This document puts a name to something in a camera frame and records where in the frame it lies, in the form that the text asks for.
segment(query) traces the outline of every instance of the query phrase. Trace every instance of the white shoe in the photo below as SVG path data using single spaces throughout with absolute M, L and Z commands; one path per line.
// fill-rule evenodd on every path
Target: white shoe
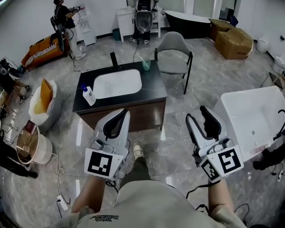
M 86 53 L 81 54 L 80 56 L 76 57 L 76 60 L 80 60 L 86 56 Z
M 134 158 L 143 157 L 143 150 L 141 149 L 140 142 L 135 142 L 133 145 Z

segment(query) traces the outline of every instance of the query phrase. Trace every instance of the black shorts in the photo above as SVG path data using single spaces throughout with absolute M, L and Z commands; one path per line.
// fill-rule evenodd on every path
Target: black shorts
M 15 81 L 9 76 L 9 74 L 0 74 L 0 85 L 8 94 L 10 94 L 13 91 Z

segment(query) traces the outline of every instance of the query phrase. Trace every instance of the chair seat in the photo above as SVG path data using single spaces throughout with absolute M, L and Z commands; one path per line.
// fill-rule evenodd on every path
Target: chair seat
M 166 74 L 186 74 L 188 72 L 187 63 L 181 58 L 162 57 L 157 61 L 158 68 Z

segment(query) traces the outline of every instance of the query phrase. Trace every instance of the orange sofa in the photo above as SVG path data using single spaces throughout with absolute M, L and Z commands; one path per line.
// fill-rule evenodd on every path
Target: orange sofa
M 64 36 L 58 40 L 57 34 L 55 33 L 31 45 L 29 52 L 24 56 L 21 62 L 25 69 L 30 71 L 54 58 L 65 56 L 68 51 L 68 40 L 66 40 Z

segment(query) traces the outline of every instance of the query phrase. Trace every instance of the black countertop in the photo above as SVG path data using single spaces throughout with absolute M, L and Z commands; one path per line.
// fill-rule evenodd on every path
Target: black countertop
M 151 61 L 151 68 L 149 71 L 144 71 L 142 62 L 123 64 L 119 65 L 119 67 L 121 68 L 119 71 L 137 69 L 140 72 L 142 80 L 142 88 L 140 91 L 130 95 L 96 99 L 95 104 L 93 106 L 90 106 L 82 96 L 83 90 L 81 89 L 81 85 L 90 86 L 93 90 L 95 79 L 100 75 L 115 72 L 115 68 L 112 66 L 82 73 L 77 85 L 73 112 L 86 114 L 103 111 L 106 109 L 124 107 L 127 105 L 157 102 L 160 99 L 167 98 L 164 81 L 155 60 Z

